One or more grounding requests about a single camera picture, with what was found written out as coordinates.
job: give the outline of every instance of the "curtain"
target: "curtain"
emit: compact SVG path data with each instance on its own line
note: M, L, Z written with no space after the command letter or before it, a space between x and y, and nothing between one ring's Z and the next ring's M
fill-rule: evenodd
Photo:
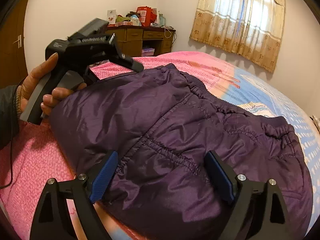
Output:
M190 38L237 53L274 72L284 0L199 0Z

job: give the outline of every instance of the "pink bed sheet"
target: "pink bed sheet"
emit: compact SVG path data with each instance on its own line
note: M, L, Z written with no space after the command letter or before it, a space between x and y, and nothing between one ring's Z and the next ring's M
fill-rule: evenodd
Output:
M207 89L221 95L228 85L237 86L233 78L234 66L201 52L173 52L158 57L136 58L143 63L145 69L174 63L184 72L196 76L204 82ZM128 69L113 63L105 63L92 69L100 78L128 72ZM58 181L73 179L62 152L59 149L48 121L40 126L20 121L20 133L13 143L13 183L10 187L0 190L0 198L10 217L11 223L22 240L29 239L31 223L39 196L47 179L55 177ZM0 184L10 181L9 168L10 146L0 151ZM78 237L85 239L72 201L68 202L71 218ZM100 218L109 232L121 228L132 239L145 239L126 228L120 222L106 215L97 207Z

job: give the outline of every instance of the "desk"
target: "desk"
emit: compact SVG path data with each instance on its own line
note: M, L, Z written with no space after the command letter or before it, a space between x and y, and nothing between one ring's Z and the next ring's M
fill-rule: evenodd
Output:
M160 27L143 27L123 25L108 27L105 33L116 35L121 51L129 57L141 57L142 47L155 49L154 56L171 52L175 30L165 30Z

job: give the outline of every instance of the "bed sheet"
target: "bed sheet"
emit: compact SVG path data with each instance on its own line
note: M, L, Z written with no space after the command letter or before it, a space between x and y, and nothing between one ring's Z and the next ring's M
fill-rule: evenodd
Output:
M173 52L158 57L140 57L136 60L145 68L174 63L181 70L196 76L204 82L209 92L253 114L286 118L295 127L305 162L313 183L314 205L310 227L320 213L320 135L311 119L297 105L268 84L225 61L201 52ZM92 68L99 78L128 72L128 69L112 63ZM48 122L40 126L20 122L20 133L14 139L13 184L0 190L0 200L9 214L14 229L22 240L29 239L31 222L37 201L46 180L73 179L66 160L55 141ZM9 146L0 151L0 183L10 181ZM68 201L69 212L79 239L84 233L72 201ZM99 217L113 240L146 239L130 230L115 218L106 214L99 204L95 205Z

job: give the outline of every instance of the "white wall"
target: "white wall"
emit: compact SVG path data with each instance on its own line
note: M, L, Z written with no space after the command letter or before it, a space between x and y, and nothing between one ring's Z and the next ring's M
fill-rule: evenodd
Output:
M65 39L94 18L107 19L107 10L125 16L138 6L157 7L158 0L29 0L24 23L28 72L44 61L46 46Z
M307 114L320 116L320 25L303 0L286 0L284 33L276 70L273 74L239 55L189 39L198 0L162 0L161 12L167 25L177 30L173 51L197 50L226 60L255 74L281 91Z

